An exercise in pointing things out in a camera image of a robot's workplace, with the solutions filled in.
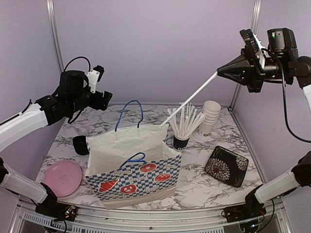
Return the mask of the single white straw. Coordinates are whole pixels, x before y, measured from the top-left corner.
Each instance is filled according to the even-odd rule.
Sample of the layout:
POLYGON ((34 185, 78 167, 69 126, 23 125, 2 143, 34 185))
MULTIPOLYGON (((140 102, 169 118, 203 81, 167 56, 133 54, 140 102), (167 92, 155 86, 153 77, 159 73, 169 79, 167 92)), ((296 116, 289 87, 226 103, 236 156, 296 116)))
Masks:
POLYGON ((194 97, 196 97, 209 83, 214 80, 217 76, 217 72, 211 75, 189 98, 187 98, 173 113, 171 113, 168 118, 160 124, 160 127, 163 127, 166 123, 169 122, 182 108, 187 105, 194 97))

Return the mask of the blue checkered paper bag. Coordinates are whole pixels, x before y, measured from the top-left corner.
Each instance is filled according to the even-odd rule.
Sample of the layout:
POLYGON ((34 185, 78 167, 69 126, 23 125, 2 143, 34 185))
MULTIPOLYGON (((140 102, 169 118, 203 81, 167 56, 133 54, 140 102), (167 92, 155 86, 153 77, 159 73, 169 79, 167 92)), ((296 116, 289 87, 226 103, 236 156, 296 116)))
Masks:
POLYGON ((168 127, 138 121, 86 138, 85 177, 106 209, 174 195, 182 154, 165 143, 168 127))

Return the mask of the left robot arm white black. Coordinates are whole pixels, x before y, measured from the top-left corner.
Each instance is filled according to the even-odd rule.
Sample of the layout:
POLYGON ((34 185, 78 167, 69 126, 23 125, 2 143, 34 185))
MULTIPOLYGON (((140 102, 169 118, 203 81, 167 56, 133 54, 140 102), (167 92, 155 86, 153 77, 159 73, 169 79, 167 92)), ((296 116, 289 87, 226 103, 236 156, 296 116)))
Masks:
MULTIPOLYGON (((96 86, 104 74, 102 66, 96 66, 87 73, 78 70, 63 71, 56 91, 30 102, 27 107, 1 122, 0 150, 32 134, 67 118, 73 123, 86 108, 106 110, 112 93, 99 92, 96 86)), ((11 192, 28 197, 42 205, 51 216, 61 212, 56 195, 46 185, 21 175, 4 161, 0 162, 0 186, 11 192)))

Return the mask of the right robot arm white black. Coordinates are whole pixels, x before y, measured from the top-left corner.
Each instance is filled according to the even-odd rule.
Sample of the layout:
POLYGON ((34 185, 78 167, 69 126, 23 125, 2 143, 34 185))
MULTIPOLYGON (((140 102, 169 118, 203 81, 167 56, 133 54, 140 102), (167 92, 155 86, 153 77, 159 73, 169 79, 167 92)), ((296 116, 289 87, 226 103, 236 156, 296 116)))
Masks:
POLYGON ((311 99, 311 59, 299 56, 295 36, 287 28, 267 32, 269 45, 262 46, 250 29, 240 35, 244 47, 240 55, 217 69, 220 77, 237 82, 247 93, 236 106, 247 139, 258 144, 272 163, 288 160, 294 150, 310 141, 297 136, 290 127, 273 132, 281 124, 288 125, 286 86, 297 82, 307 101, 311 99))

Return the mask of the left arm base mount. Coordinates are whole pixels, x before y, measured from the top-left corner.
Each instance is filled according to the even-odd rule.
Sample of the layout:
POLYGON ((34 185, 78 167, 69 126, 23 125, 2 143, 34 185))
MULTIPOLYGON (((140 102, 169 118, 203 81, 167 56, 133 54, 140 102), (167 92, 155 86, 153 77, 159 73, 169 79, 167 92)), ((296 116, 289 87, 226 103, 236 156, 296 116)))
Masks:
POLYGON ((76 218, 77 208, 74 205, 59 203, 54 192, 46 184, 40 184, 46 190, 47 197, 42 203, 36 205, 35 211, 42 215, 55 217, 61 221, 68 220, 73 222, 76 218))

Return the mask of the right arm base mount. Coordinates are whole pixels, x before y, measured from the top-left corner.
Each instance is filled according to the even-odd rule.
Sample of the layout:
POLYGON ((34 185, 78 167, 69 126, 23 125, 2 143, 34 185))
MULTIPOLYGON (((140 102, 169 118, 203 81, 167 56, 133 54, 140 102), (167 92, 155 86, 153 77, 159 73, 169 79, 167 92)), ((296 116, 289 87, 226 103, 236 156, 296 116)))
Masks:
POLYGON ((234 205, 223 209, 221 215, 226 218, 227 223, 264 216, 267 213, 264 204, 259 203, 255 197, 257 189, 258 187, 246 195, 244 204, 234 205))

